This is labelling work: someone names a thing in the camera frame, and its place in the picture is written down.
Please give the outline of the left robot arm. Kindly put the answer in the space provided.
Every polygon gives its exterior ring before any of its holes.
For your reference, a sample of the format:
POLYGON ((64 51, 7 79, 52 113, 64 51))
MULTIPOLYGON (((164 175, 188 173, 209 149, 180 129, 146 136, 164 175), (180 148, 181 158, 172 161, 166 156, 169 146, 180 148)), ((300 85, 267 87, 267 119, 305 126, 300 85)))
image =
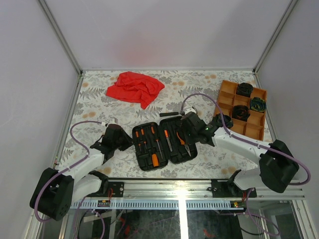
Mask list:
POLYGON ((59 221, 78 200, 111 193, 108 177, 97 168, 111 159, 116 150, 131 147, 133 139, 118 124, 99 124, 106 130, 91 146, 75 140, 86 151, 83 158, 62 161, 57 168, 46 168, 42 172, 29 203, 38 221, 59 221))

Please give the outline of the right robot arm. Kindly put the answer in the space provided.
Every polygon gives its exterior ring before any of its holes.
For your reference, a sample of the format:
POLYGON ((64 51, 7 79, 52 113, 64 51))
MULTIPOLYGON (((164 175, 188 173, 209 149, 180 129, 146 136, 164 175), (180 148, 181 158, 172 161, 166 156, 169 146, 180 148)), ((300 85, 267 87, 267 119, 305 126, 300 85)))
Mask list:
POLYGON ((194 112, 185 114, 180 122, 188 142, 224 148, 257 164, 254 169, 237 170, 229 178, 227 190, 232 196, 260 186, 283 193, 299 170, 288 148, 279 140, 274 143, 253 140, 229 130, 222 123, 205 123, 194 112))

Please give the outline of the small orange black screwdriver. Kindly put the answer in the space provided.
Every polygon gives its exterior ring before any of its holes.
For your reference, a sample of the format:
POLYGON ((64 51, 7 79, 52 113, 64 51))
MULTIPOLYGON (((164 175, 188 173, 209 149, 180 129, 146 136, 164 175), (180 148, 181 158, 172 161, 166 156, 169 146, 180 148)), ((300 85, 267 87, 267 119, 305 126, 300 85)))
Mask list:
POLYGON ((145 145, 145 151, 147 152, 148 148, 147 148, 147 139, 146 139, 146 135, 145 135, 145 131, 143 128, 141 128, 141 134, 142 134, 142 139, 145 145))

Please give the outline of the black plastic tool case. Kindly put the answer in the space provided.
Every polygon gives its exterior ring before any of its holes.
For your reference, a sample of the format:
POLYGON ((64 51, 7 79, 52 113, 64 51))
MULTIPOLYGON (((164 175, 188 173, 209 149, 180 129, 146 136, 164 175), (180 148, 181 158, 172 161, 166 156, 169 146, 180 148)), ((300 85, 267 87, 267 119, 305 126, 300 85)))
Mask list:
POLYGON ((196 144, 189 144, 186 142, 184 133, 182 129, 180 129, 180 119, 181 119, 181 116, 170 117, 170 118, 161 120, 159 123, 148 122, 148 123, 135 126, 132 129, 133 142, 134 142, 134 147, 136 150, 136 158, 141 170, 151 171, 151 170, 164 168, 165 166, 167 166, 169 162, 173 164, 184 163, 184 162, 193 160, 198 155, 196 144), (157 142, 155 141, 154 135, 152 134, 151 124, 155 124, 157 128, 157 132, 159 135, 159 144, 161 147, 163 159, 161 159, 157 142), (145 151, 145 145, 142 139, 141 128, 143 128, 145 131, 145 135, 147 139, 147 148, 148 148, 147 152, 145 151), (172 152, 170 152, 168 144, 167 144, 167 140, 164 134, 165 129, 167 129, 168 131, 169 139, 173 149, 172 152), (136 140, 136 134, 135 134, 136 130, 139 131, 142 152, 140 152, 140 149, 136 140), (185 150, 185 147, 180 144, 180 141, 176 135, 177 132, 179 133, 179 136, 189 146, 191 156, 188 155, 188 153, 185 150), (158 156, 159 167, 153 167, 153 164, 152 164, 153 153, 155 153, 158 156))

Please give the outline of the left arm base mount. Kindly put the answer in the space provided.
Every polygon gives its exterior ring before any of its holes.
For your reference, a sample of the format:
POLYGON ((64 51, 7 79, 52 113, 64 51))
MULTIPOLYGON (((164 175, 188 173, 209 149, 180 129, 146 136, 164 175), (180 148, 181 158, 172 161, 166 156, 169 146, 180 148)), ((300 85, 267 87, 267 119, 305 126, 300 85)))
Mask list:
POLYGON ((109 182, 105 192, 98 191, 87 195, 87 197, 121 198, 124 194, 125 183, 120 181, 109 182))

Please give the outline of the metal file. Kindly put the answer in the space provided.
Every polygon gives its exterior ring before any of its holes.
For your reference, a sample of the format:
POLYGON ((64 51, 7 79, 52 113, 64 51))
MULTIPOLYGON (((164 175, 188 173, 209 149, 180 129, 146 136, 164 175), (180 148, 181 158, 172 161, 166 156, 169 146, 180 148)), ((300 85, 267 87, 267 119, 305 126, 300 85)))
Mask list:
POLYGON ((172 145, 171 145, 171 142, 170 142, 170 139, 169 139, 169 135, 168 135, 167 129, 164 130, 164 134, 165 134, 165 137, 166 137, 166 140, 167 140, 167 144, 168 144, 169 150, 170 150, 170 152, 172 152, 173 149, 172 149, 172 145))

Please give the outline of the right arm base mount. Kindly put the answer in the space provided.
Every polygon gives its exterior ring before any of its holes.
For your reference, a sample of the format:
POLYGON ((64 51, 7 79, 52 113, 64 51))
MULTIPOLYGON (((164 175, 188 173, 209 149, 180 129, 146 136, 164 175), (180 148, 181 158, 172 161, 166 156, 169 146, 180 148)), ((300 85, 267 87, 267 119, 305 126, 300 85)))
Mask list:
POLYGON ((211 179, 213 198, 243 198, 248 195, 249 189, 241 190, 233 183, 224 179, 211 179))

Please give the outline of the orange handled needle-nose pliers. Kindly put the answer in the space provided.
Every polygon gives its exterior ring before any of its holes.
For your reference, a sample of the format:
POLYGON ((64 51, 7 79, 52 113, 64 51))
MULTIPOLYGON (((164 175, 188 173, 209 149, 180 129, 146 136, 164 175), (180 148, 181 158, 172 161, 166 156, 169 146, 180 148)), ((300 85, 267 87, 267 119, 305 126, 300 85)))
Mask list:
POLYGON ((190 149, 189 149, 189 146, 187 145, 187 143, 179 136, 178 132, 176 133, 176 135, 177 135, 177 138, 180 141, 180 144, 185 147, 186 152, 188 153, 189 156, 191 156, 191 152, 190 152, 190 149))

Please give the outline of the orange handled tool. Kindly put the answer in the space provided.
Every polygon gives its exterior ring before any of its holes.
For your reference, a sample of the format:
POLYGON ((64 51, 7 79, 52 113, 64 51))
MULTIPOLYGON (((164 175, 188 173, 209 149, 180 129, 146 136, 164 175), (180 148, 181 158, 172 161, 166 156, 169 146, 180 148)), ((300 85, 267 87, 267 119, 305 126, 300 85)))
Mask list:
POLYGON ((158 159, 158 156, 153 153, 152 154, 152 164, 153 164, 153 167, 159 167, 159 159, 158 159))

